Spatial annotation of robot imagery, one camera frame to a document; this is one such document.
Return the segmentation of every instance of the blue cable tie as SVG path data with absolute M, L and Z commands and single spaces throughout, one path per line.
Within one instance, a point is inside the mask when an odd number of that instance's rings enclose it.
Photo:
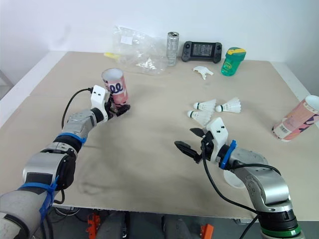
M 225 157 L 223 158 L 223 161 L 221 162 L 220 164 L 220 168 L 221 169 L 225 169 L 227 163 L 228 163 L 228 159 L 229 159 L 229 156 L 230 154 L 232 153 L 232 151 L 237 147 L 237 144 L 236 144 L 236 141 L 233 140 L 225 154 Z
M 20 188 L 26 188 L 26 187 L 43 188 L 48 192 L 41 208 L 39 209 L 39 212 L 41 214 L 41 222 L 43 222 L 45 215 L 47 214 L 48 210 L 51 208 L 54 202 L 54 191 L 57 187 L 58 178 L 59 176 L 55 178 L 54 182 L 51 185 L 47 185 L 44 183 L 25 183 L 20 187 Z
M 62 136 L 62 135 L 67 135 L 67 136 L 71 136 L 73 138 L 76 138 L 77 140 L 79 140 L 82 144 L 84 144 L 86 142 L 86 138 L 81 138 L 79 136 L 77 136 L 76 134 L 73 134 L 73 133 L 61 133 L 58 135 L 59 136 Z

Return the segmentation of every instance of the table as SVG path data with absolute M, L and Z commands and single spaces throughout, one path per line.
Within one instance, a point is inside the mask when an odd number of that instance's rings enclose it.
M 95 84 L 102 86 L 102 71 L 120 67 L 99 53 L 68 52 L 57 59 L 0 128 L 1 194 L 21 185 L 27 160 L 59 134 L 71 95 Z M 183 140 L 199 151 L 200 139 L 189 129 L 200 125 L 186 116 L 193 103 L 214 98 L 224 103 L 237 96 L 242 113 L 214 115 L 224 120 L 229 140 L 261 153 L 281 171 L 299 220 L 319 221 L 318 128 L 313 126 L 289 143 L 271 133 L 272 125 L 299 102 L 290 89 L 293 84 L 289 88 L 273 67 L 282 65 L 244 61 L 235 76 L 224 77 L 221 64 L 178 61 L 156 77 L 125 72 L 132 107 L 90 132 L 77 159 L 74 183 L 66 190 L 65 205 L 252 218 L 250 212 L 224 202 L 212 189 L 202 164 L 194 163 L 174 145 L 175 140 Z M 192 71 L 197 65 L 208 67 L 214 75 L 204 81 Z M 90 95 L 81 93 L 68 113 L 89 107 Z M 245 189 L 229 186 L 216 165 L 210 164 L 209 169 L 226 197 L 252 206 Z

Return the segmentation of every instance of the green bottle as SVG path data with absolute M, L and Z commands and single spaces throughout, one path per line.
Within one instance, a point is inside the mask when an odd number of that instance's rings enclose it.
M 232 76 L 245 58 L 246 51 L 243 48 L 231 47 L 226 53 L 226 59 L 221 67 L 221 73 L 224 76 Z

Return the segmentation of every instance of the floor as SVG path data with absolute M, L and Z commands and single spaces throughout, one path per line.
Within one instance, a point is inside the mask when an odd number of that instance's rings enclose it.
M 11 89 L 11 86 L 0 86 L 0 100 L 3 98 L 3 96 L 6 95 L 6 93 Z
M 88 239 L 86 232 L 87 223 L 81 220 L 86 220 L 87 215 L 92 213 L 89 209 L 80 209 L 75 216 L 59 216 L 52 210 L 49 214 L 53 222 L 54 238 L 55 239 Z M 107 217 L 109 211 L 95 211 L 101 215 L 101 219 Z M 164 239 L 161 229 L 162 214 L 153 213 L 129 213 L 130 229 L 129 239 Z M 200 226 L 206 223 L 215 227 L 214 239 L 238 239 L 244 231 L 246 225 L 238 225 L 231 219 L 208 218 L 208 217 L 191 217 L 171 215 L 173 218 L 183 219 L 189 228 L 194 239 L 200 239 Z M 319 222 L 300 222 L 304 234 L 307 239 L 319 238 Z M 34 239 L 41 239 L 40 230 L 36 232 Z M 259 223 L 255 223 L 245 239 L 260 239 Z

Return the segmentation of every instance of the energy drink can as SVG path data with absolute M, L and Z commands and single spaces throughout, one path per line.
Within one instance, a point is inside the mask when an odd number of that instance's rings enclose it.
M 177 49 L 178 49 L 179 33 L 171 31 L 167 34 L 167 50 L 166 56 L 168 66 L 176 65 Z

